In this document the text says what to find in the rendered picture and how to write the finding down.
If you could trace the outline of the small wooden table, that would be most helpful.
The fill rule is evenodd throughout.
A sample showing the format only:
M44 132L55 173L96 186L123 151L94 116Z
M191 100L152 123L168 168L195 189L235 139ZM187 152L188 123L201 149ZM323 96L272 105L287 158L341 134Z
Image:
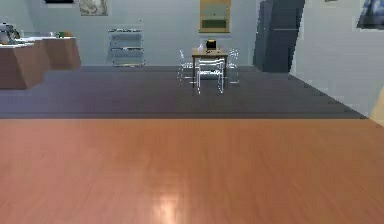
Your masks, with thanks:
M192 63L193 63L193 86L197 87L197 70L199 66L200 59L220 59L223 58L225 60L225 68L224 68L224 84L227 77L227 62L228 62L228 54L221 50L207 50L203 49L202 52L198 52L198 48L192 49Z

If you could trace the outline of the grey shelf unit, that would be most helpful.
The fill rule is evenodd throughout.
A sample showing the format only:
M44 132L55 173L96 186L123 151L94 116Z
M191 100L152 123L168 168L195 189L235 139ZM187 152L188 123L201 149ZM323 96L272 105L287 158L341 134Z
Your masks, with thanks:
M108 34L109 56L114 66L141 67L145 65L141 29L115 28L110 29Z

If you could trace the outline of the wood framed picture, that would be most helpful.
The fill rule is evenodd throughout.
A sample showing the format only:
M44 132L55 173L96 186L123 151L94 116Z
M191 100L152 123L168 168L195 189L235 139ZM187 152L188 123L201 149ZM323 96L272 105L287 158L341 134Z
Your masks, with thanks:
M200 0L199 32L230 32L231 0Z

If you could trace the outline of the dark grey fridge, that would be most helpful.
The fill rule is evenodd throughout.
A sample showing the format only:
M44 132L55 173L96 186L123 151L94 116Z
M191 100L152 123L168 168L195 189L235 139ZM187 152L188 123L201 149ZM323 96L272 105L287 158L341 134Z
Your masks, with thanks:
M291 70L305 0L262 0L253 65L262 72Z

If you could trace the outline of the pale grey framed picture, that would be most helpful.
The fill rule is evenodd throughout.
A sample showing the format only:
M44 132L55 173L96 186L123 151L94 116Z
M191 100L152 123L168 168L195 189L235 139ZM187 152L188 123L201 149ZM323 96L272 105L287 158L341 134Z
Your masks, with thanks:
M80 14L82 16L107 16L106 0L79 0Z

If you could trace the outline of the brown kitchen counter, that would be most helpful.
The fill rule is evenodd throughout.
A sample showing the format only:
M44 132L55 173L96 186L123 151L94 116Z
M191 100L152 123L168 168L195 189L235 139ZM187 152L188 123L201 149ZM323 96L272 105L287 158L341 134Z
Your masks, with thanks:
M81 59L75 37L45 38L42 40L52 70L76 70Z
M42 40L0 47L0 89L29 89L44 81L50 70Z

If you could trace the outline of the grey kitchen appliance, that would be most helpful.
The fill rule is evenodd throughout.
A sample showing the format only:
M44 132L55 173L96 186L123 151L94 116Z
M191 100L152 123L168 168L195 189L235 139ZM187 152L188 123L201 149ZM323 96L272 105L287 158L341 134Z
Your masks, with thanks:
M12 24L0 23L0 44L8 44L19 38L20 34Z

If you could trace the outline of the dark blue framed picture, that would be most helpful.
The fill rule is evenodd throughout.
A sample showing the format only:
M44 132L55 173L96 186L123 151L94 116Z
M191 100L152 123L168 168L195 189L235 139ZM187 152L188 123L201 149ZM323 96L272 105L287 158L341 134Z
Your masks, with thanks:
M384 30L384 0L365 0L357 27Z

